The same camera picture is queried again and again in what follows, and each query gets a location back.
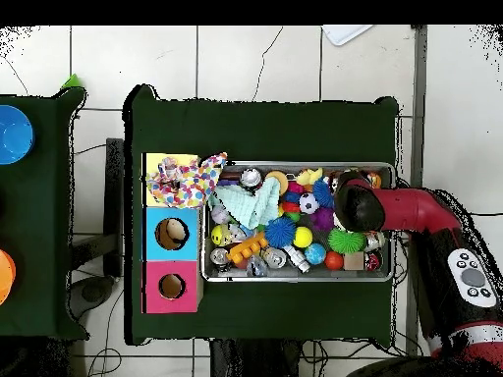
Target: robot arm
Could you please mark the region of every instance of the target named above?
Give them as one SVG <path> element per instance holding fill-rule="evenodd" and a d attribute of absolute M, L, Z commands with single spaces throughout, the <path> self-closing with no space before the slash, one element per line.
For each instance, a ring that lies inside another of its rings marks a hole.
<path fill-rule="evenodd" d="M 420 275 L 419 319 L 433 356 L 483 357 L 503 368 L 501 299 L 442 199 L 426 189 L 372 188 L 360 173 L 346 172 L 334 200 L 349 231 L 410 233 L 410 261 Z"/>

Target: blue bowl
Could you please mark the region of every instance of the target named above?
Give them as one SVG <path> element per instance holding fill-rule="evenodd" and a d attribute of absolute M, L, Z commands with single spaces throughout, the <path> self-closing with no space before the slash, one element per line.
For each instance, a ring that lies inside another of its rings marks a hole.
<path fill-rule="evenodd" d="M 23 159 L 33 143 L 33 127 L 25 113 L 10 105 L 0 105 L 0 165 Z"/>

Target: orange bowl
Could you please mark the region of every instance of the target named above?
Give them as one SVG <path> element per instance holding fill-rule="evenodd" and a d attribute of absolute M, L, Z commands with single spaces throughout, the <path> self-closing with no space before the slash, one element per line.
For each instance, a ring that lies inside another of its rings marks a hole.
<path fill-rule="evenodd" d="M 16 265 L 12 257 L 0 250 L 0 305 L 5 301 L 16 278 Z"/>

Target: button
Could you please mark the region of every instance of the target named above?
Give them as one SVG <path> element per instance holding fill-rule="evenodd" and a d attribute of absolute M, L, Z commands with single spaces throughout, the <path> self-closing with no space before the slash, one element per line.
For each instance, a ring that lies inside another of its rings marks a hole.
<path fill-rule="evenodd" d="M 477 269 L 467 269 L 461 274 L 461 280 L 468 286 L 481 288 L 485 285 L 485 276 Z"/>

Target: green spiky ball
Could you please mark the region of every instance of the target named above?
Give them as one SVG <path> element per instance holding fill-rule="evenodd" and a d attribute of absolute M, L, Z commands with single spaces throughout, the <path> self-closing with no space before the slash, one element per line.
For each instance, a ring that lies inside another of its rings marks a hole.
<path fill-rule="evenodd" d="M 338 253 L 354 253 L 363 250 L 366 237 L 362 233 L 348 233 L 333 229 L 328 235 L 328 244 Z"/>
<path fill-rule="evenodd" d="M 298 212 L 285 212 L 285 215 L 288 215 L 294 223 L 297 223 L 301 219 L 301 214 Z"/>

